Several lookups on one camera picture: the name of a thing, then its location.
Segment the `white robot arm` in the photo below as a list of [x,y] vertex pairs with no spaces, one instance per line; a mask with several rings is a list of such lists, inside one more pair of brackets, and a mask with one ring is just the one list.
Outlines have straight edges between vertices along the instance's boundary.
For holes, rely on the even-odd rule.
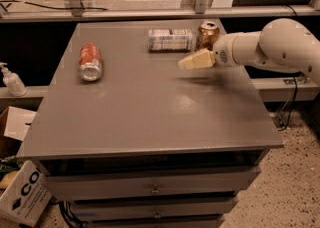
[[269,22],[261,31],[220,35],[211,51],[202,49],[178,62],[183,70],[215,64],[302,72],[320,85],[320,42],[301,23],[281,18]]

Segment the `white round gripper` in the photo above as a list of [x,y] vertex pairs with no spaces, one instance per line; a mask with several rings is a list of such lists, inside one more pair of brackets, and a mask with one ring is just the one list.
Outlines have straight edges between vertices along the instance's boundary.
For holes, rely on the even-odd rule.
[[237,63],[233,57],[233,44],[238,36],[238,33],[220,35],[213,44],[213,52],[208,49],[198,50],[194,52],[195,57],[188,56],[180,60],[178,62],[179,68],[183,70],[208,68],[214,65],[215,60],[219,66],[236,67]]

